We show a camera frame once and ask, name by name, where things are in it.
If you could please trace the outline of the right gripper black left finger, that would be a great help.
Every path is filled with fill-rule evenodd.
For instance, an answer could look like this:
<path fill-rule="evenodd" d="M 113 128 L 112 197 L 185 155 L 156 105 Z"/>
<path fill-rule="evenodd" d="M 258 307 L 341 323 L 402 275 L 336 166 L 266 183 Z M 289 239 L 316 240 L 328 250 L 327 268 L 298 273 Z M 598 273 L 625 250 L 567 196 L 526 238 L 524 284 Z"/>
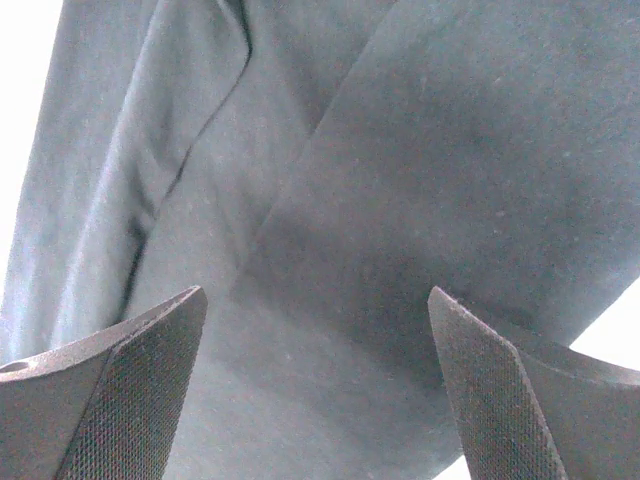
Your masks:
<path fill-rule="evenodd" d="M 4 479 L 160 479 L 206 318 L 194 286 L 1 368 Z"/>

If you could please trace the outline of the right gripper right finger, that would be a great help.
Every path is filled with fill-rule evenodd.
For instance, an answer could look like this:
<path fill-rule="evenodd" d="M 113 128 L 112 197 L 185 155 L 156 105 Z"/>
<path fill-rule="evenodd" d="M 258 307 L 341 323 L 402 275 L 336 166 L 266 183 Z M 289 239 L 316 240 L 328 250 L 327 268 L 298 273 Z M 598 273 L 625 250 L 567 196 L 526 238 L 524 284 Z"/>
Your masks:
<path fill-rule="evenodd" d="M 475 315 L 439 287 L 428 311 L 471 478 L 638 478 L 638 371 Z"/>

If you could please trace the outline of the black t shirt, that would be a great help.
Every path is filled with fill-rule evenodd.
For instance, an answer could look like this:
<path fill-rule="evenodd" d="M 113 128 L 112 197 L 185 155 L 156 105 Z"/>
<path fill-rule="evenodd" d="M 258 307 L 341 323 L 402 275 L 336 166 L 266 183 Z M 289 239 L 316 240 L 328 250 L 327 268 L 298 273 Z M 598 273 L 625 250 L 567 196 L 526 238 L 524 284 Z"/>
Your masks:
<path fill-rule="evenodd" d="M 11 362 L 198 285 L 169 479 L 430 479 L 427 300 L 569 344 L 639 275 L 635 1 L 67 1 Z"/>

